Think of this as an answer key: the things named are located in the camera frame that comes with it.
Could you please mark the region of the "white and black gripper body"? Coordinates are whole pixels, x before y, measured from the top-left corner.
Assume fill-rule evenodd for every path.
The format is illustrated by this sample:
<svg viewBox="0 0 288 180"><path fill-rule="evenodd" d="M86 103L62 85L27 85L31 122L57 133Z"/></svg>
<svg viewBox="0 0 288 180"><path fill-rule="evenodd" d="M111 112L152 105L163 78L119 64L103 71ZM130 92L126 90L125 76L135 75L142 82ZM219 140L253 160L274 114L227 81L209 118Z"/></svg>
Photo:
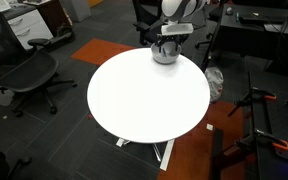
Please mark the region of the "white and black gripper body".
<svg viewBox="0 0 288 180"><path fill-rule="evenodd" d="M182 44L193 32L194 28L191 23L172 23L162 25L161 32L157 35L157 45L162 46L166 42L175 42Z"/></svg>

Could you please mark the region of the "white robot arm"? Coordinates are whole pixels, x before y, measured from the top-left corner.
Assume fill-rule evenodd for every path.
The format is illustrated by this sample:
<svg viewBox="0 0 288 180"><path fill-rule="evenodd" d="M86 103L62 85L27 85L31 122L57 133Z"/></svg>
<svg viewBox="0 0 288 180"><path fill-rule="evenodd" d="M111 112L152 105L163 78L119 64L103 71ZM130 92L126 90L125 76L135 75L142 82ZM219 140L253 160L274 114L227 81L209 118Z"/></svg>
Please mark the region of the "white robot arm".
<svg viewBox="0 0 288 180"><path fill-rule="evenodd" d="M182 22L182 19L201 10L206 3L207 0L162 0L162 14L167 22L161 26L156 46L162 49L162 45L171 41L178 49L184 37L194 30L192 23Z"/></svg>

